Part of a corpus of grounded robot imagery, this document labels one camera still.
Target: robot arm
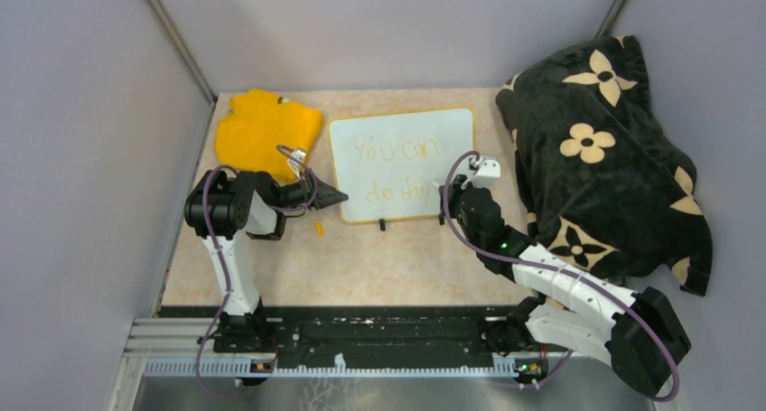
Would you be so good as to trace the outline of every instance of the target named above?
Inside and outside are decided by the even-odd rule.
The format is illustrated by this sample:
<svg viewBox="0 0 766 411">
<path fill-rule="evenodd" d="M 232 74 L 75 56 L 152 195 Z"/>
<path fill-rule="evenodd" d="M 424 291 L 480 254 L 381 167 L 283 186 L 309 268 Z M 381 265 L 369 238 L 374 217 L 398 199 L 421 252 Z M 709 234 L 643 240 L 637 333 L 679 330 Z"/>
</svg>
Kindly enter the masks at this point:
<svg viewBox="0 0 766 411">
<path fill-rule="evenodd" d="M 475 164 L 485 159 L 472 160 L 472 171 L 481 173 Z M 668 380 L 671 368 L 649 335 L 613 300 L 630 307 L 647 322 L 673 360 L 679 363 L 691 344 L 667 297 L 651 287 L 636 293 L 612 285 L 562 261 L 533 239 L 506 225 L 490 191 L 477 188 L 472 183 L 475 180 L 475 176 L 461 174 L 446 188 L 450 215 L 457 219 L 465 238 L 485 253 L 552 268 L 512 264 L 482 253 L 477 253 L 479 260 L 492 273 L 554 298 L 568 309 L 545 304 L 540 298 L 528 298 L 511 316 L 516 323 L 510 328 L 518 330 L 518 324 L 523 322 L 528 331 L 527 337 L 519 337 L 516 331 L 518 340 L 551 343 L 579 351 L 612 367 L 637 391 L 655 396 Z M 586 281 L 600 286 L 602 292 L 586 285 Z"/>
<path fill-rule="evenodd" d="M 210 171 L 189 194 L 183 209 L 186 223 L 202 238 L 215 266 L 221 294 L 227 292 L 224 268 L 202 214 L 202 192 Z M 322 182 L 315 175 L 279 186 L 267 172 L 239 172 L 230 179 L 218 174 L 208 193 L 210 222 L 226 259 L 231 293 L 224 313 L 251 315 L 260 301 L 245 250 L 245 236 L 251 239 L 279 240 L 285 232 L 286 216 L 274 210 L 295 208 L 316 196 L 309 208 L 320 210 L 346 201 L 349 196 Z"/>
</svg>

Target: metal floor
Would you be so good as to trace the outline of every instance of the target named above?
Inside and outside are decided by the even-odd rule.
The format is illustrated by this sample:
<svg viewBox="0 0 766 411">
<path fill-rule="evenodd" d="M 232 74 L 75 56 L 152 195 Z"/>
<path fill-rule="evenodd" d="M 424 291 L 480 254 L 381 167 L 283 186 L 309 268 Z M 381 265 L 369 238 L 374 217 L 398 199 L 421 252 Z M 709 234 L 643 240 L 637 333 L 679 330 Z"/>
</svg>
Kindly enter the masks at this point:
<svg viewBox="0 0 766 411">
<path fill-rule="evenodd" d="M 506 387 L 509 381 L 480 378 L 275 378 L 238 397 L 217 398 L 195 378 L 144 377 L 135 411 L 211 409 L 266 411 L 650 411 L 645 397 L 626 387 L 602 363 L 572 358 L 540 391 Z M 211 378 L 216 391 L 233 388 L 231 379 Z"/>
</svg>

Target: small whiteboard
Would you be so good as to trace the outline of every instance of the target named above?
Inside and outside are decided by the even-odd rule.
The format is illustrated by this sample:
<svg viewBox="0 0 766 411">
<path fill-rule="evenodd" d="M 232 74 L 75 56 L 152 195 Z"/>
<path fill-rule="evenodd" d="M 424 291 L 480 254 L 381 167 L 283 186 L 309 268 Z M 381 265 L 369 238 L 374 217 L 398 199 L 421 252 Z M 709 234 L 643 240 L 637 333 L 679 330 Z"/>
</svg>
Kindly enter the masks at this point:
<svg viewBox="0 0 766 411">
<path fill-rule="evenodd" d="M 334 119 L 329 129 L 336 186 L 349 195 L 341 203 L 347 223 L 438 215 L 433 182 L 443 185 L 473 149 L 469 108 Z"/>
</svg>

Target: cable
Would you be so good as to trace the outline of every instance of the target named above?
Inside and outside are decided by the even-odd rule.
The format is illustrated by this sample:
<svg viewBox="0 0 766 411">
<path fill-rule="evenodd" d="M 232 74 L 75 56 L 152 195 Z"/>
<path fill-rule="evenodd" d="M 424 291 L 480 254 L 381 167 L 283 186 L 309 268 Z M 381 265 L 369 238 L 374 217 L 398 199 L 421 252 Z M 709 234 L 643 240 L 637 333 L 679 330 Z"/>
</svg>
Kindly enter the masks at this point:
<svg viewBox="0 0 766 411">
<path fill-rule="evenodd" d="M 533 389 L 540 389 L 550 379 L 553 379 L 553 377 L 561 370 L 561 368 L 566 364 L 566 362 L 569 361 L 569 359 L 572 357 L 572 354 L 574 354 L 574 352 L 571 351 L 571 350 L 568 350 L 566 352 L 566 354 L 564 355 L 564 357 L 561 359 L 561 361 L 559 361 L 556 364 L 556 366 L 553 368 L 553 370 L 551 370 L 550 373 L 548 373 L 548 375 L 545 378 L 543 378 L 543 379 L 541 379 L 541 380 L 539 380 L 539 381 L 537 381 L 537 382 L 535 382 L 533 384 L 522 384 L 520 382 L 517 382 L 516 385 L 518 386 L 518 389 L 519 390 L 527 390 L 527 389 L 532 389 L 532 388 Z M 485 384 L 497 385 L 497 386 L 503 386 L 503 387 L 507 387 L 508 386 L 508 383 L 506 383 L 506 382 L 491 381 L 491 380 L 486 380 L 486 379 L 484 379 L 484 383 Z"/>
<path fill-rule="evenodd" d="M 223 253 L 220 251 L 220 244 L 218 243 L 218 239 L 216 238 L 215 231 L 213 230 L 212 221 L 210 220 L 210 211 L 208 210 L 208 193 L 210 192 L 210 186 L 212 185 L 213 180 L 215 180 L 215 177 L 218 176 L 218 173 L 222 171 L 223 169 L 231 170 L 233 173 L 237 173 L 237 170 L 234 169 L 234 167 L 231 167 L 230 165 L 219 165 L 215 169 L 212 170 L 208 174 L 207 179 L 205 179 L 205 185 L 202 188 L 202 217 L 205 219 L 205 227 L 208 228 L 208 234 L 210 236 L 210 240 L 213 243 L 213 246 L 216 249 L 216 252 L 218 253 L 218 260 L 220 262 L 220 268 L 223 270 L 223 279 L 226 284 L 226 292 L 223 295 L 223 301 L 220 303 L 220 306 L 218 308 L 218 311 L 213 316 L 213 320 L 210 322 L 210 325 L 208 326 L 208 330 L 205 332 L 205 335 L 202 336 L 202 341 L 200 342 L 200 348 L 197 350 L 197 359 L 194 361 L 194 375 L 197 377 L 197 382 L 200 383 L 200 387 L 202 387 L 205 392 L 207 392 L 209 395 L 214 397 L 235 397 L 239 394 L 239 387 L 235 388 L 233 391 L 229 393 L 219 393 L 217 391 L 213 391 L 209 389 L 205 383 L 202 381 L 202 375 L 200 373 L 200 361 L 202 359 L 202 351 L 205 349 L 205 343 L 210 338 L 210 334 L 213 331 L 213 328 L 215 328 L 216 323 L 218 322 L 218 319 L 220 319 L 220 315 L 223 313 L 223 308 L 226 307 L 226 303 L 229 302 L 229 297 L 231 296 L 231 277 L 229 276 L 229 268 L 226 265 L 226 258 L 223 256 Z"/>
<path fill-rule="evenodd" d="M 267 363 L 269 369 L 256 369 L 255 372 L 271 373 L 274 371 L 274 366 L 276 364 L 276 361 L 279 360 L 279 343 L 276 341 L 276 337 L 269 337 L 268 339 L 276 345 L 276 350 L 274 351 L 274 357 L 271 359 L 271 361 Z"/>
<path fill-rule="evenodd" d="M 583 277 L 582 275 L 579 275 L 575 272 L 568 271 L 565 269 L 559 269 L 555 266 L 550 266 L 550 265 L 542 264 L 539 262 L 532 262 L 528 260 L 519 259 L 516 257 L 506 257 L 506 256 L 496 255 L 487 250 L 483 250 L 481 248 L 474 246 L 471 243 L 471 241 L 469 241 L 463 235 L 461 235 L 461 233 L 455 227 L 452 217 L 450 216 L 448 191 L 449 191 L 450 182 L 452 182 L 454 174 L 457 171 L 457 167 L 463 162 L 463 160 L 465 160 L 466 158 L 470 156 L 475 156 L 478 158 L 480 154 L 477 151 L 469 151 L 469 152 L 466 152 L 465 154 L 460 155 L 460 158 L 458 158 L 457 161 L 455 161 L 452 168 L 450 169 L 450 172 L 447 174 L 447 181 L 444 183 L 444 189 L 442 190 L 442 204 L 444 206 L 444 216 L 446 217 L 447 224 L 450 226 L 450 229 L 452 230 L 453 234 L 465 246 L 475 251 L 476 253 L 479 253 L 482 256 L 489 257 L 491 259 L 499 260 L 502 262 L 508 262 L 511 264 L 534 266 L 537 268 L 545 269 L 547 271 L 554 271 L 558 274 L 570 276 L 572 278 L 577 279 L 578 281 L 582 281 L 587 286 L 591 287 L 594 291 L 603 295 L 604 297 L 606 297 L 606 299 L 608 299 L 612 303 L 615 303 L 625 313 L 627 313 L 631 318 L 633 318 L 640 325 L 640 327 L 649 335 L 649 338 L 651 339 L 652 342 L 654 342 L 655 346 L 657 346 L 657 348 L 659 349 L 659 352 L 662 354 L 662 357 L 665 358 L 665 361 L 668 363 L 668 366 L 670 367 L 670 375 L 673 378 L 673 388 L 670 389 L 670 392 L 667 395 L 663 397 L 650 397 L 651 400 L 654 400 L 655 402 L 669 402 L 673 400 L 673 398 L 675 398 L 676 395 L 678 394 L 678 390 L 681 387 L 681 379 L 680 379 L 680 375 L 678 374 L 678 366 L 676 365 L 676 362 L 673 360 L 673 357 L 670 355 L 670 351 L 668 351 L 668 348 L 666 348 L 665 345 L 662 343 L 662 340 L 657 335 L 657 333 L 654 332 L 654 330 L 651 329 L 651 327 L 646 323 L 646 321 L 644 321 L 637 313 L 635 313 L 633 309 L 631 309 L 627 304 L 620 301 L 620 299 L 614 296 L 611 292 L 598 286 L 594 281 L 586 277 Z M 567 353 L 567 356 L 564 358 L 564 360 L 562 360 L 562 362 L 556 366 L 556 368 L 547 376 L 547 378 L 538 382 L 536 385 L 533 385 L 533 387 L 535 388 L 542 387 L 549 379 L 551 379 L 558 372 L 559 368 L 562 366 L 562 363 L 569 360 L 569 357 L 571 356 L 571 354 L 572 352 L 569 351 Z"/>
<path fill-rule="evenodd" d="M 298 160 L 293 156 L 293 150 L 294 150 L 293 148 L 287 147 L 285 145 L 277 145 L 276 150 L 279 151 L 280 154 L 286 156 L 287 160 L 289 160 L 292 163 L 298 164 L 299 166 L 301 166 L 302 169 L 304 169 L 304 172 L 308 173 L 308 175 L 311 177 L 313 182 L 313 190 L 312 190 L 311 197 L 309 197 L 309 200 L 305 204 L 298 206 L 296 208 L 281 208 L 281 207 L 272 206 L 272 205 L 268 205 L 268 207 L 277 212 L 300 212 L 300 211 L 308 210 L 312 202 L 316 200 L 316 194 L 319 191 L 319 181 L 317 180 L 316 175 L 313 174 L 313 170 L 308 168 L 306 164 L 304 164 L 301 160 Z"/>
<path fill-rule="evenodd" d="M 306 215 L 306 210 L 304 210 L 300 214 L 296 214 L 296 215 L 285 215 L 285 218 L 286 219 L 300 219 L 304 215 Z"/>
</svg>

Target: flower pattern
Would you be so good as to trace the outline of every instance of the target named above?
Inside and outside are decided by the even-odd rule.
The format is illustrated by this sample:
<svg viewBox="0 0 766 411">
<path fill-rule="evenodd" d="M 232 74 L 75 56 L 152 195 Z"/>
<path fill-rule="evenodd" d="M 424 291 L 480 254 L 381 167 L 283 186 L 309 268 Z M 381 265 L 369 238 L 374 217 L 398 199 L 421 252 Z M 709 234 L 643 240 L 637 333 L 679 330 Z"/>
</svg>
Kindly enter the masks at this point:
<svg viewBox="0 0 766 411">
<path fill-rule="evenodd" d="M 594 132 L 588 124 L 574 124 L 569 128 L 572 138 L 561 142 L 559 151 L 563 156 L 580 155 L 584 163 L 595 164 L 603 161 L 604 148 L 616 145 L 614 135 L 606 131 Z"/>
<path fill-rule="evenodd" d="M 513 152 L 518 151 L 518 146 L 516 143 L 518 142 L 518 130 L 516 128 L 513 128 L 513 131 L 510 132 L 510 144 L 513 148 Z"/>
<path fill-rule="evenodd" d="M 598 50 L 593 50 L 590 59 L 591 70 L 593 72 L 581 72 L 570 75 L 563 80 L 564 83 L 577 83 L 584 85 L 598 84 L 599 91 L 612 107 L 617 107 L 617 101 L 620 100 L 622 90 L 633 89 L 637 81 L 630 81 L 618 77 L 612 69 L 612 63 Z"/>
<path fill-rule="evenodd" d="M 687 173 L 681 166 L 676 169 L 674 177 L 678 186 L 680 186 L 681 190 L 687 195 L 680 201 L 676 201 L 670 205 L 670 208 L 690 215 L 702 215 L 702 210 L 699 209 L 699 205 L 694 200 L 694 196 L 692 196 L 692 191 L 694 190 L 694 181 L 692 181 L 692 177 L 689 176 L 689 173 Z"/>
<path fill-rule="evenodd" d="M 511 92 L 513 92 L 514 91 L 513 88 L 516 86 L 516 79 L 518 78 L 519 75 L 522 74 L 522 72 L 524 71 L 521 71 L 520 73 L 514 75 L 512 79 L 509 79 L 508 82 L 506 82 L 505 85 L 503 86 L 503 89 L 508 89 Z"/>
<path fill-rule="evenodd" d="M 678 279 L 678 282 L 680 282 L 682 285 L 685 285 L 687 283 L 687 280 L 689 278 L 690 265 L 691 265 L 691 261 L 689 259 L 689 256 L 687 256 L 677 261 L 676 264 L 670 268 L 670 271 L 673 272 L 673 276 L 676 276 L 676 278 Z"/>
<path fill-rule="evenodd" d="M 561 218 L 561 227 L 548 250 L 567 264 L 590 271 L 615 248 L 591 237 L 572 221 Z"/>
</svg>

